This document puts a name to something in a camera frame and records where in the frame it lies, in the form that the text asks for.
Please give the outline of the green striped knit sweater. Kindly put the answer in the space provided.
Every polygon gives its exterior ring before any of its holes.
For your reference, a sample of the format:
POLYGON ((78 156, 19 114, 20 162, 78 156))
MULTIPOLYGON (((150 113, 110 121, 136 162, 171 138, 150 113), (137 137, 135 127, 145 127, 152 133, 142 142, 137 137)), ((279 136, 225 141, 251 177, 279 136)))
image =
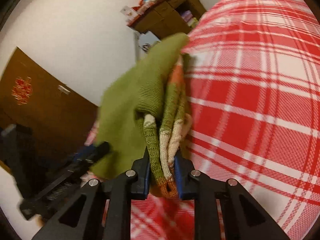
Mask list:
POLYGON ((115 178, 148 151, 152 193, 178 197, 174 157, 192 122, 182 51, 188 41, 184 33, 163 39, 104 92, 94 143, 108 142, 111 153, 91 167, 97 177, 115 178))

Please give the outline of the dark brown wooden door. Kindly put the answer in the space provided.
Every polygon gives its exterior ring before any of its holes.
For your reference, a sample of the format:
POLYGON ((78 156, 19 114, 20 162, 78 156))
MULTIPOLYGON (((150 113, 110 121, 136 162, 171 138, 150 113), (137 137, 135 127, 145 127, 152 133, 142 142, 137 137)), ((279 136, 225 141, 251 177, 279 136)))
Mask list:
POLYGON ((38 155, 58 163, 83 145, 97 117, 95 104, 52 76, 20 48, 16 48, 1 77, 1 127, 31 128, 38 155), (26 105, 11 95, 17 77, 31 78, 33 93, 26 105))

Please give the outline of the red paper door decoration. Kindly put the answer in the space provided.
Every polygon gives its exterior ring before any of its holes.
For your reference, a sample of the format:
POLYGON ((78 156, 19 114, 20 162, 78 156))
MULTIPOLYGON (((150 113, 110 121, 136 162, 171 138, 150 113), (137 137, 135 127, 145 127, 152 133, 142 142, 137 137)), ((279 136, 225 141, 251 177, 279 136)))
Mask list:
POLYGON ((11 90, 11 95, 16 99, 18 105, 26 105, 33 93, 31 78, 27 77, 25 80, 17 77, 15 85, 11 90))

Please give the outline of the white printed paper bag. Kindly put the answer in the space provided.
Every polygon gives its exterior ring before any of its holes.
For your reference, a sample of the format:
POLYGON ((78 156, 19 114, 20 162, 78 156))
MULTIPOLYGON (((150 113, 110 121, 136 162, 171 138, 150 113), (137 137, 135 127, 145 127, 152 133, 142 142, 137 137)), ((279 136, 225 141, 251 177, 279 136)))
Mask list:
POLYGON ((160 42, 160 39, 151 31, 139 34, 137 38, 138 47, 147 53, 153 46, 160 42))

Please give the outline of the red white plaid bedspread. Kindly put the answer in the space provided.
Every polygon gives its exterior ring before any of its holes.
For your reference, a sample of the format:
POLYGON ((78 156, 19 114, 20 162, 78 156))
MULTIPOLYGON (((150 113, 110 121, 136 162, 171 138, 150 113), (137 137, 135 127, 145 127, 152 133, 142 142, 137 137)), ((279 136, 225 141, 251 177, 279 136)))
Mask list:
POLYGON ((303 0, 221 0, 183 52, 194 166, 304 239, 319 218, 319 22, 303 0))

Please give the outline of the white card on cabinet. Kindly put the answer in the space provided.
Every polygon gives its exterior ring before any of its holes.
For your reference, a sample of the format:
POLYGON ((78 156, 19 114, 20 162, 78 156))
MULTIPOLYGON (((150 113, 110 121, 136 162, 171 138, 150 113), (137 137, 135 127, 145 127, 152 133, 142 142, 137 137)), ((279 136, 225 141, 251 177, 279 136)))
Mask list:
POLYGON ((126 22, 128 24, 134 22, 135 19, 139 16, 133 8, 128 6, 124 6, 120 12, 126 17, 126 22))

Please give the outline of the dark brown wooden cabinet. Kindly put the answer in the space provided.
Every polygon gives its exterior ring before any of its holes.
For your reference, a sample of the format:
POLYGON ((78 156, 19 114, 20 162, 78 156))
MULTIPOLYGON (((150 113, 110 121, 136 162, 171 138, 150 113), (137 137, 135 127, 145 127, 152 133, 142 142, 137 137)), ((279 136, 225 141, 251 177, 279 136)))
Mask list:
POLYGON ((157 0, 127 26, 141 34, 150 31, 159 39, 175 33, 187 34, 192 27, 183 19, 183 14, 188 11, 192 17, 200 20, 206 9, 200 0, 157 0))

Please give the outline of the stacked books in cabinet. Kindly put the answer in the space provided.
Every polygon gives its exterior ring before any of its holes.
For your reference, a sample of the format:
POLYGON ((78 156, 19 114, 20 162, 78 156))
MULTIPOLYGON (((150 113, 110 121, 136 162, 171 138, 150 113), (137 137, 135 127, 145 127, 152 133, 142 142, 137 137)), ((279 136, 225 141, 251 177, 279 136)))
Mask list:
POLYGON ((191 28, 195 28, 198 24, 198 20, 193 16, 190 10, 187 10, 181 14, 181 18, 187 23, 191 28))

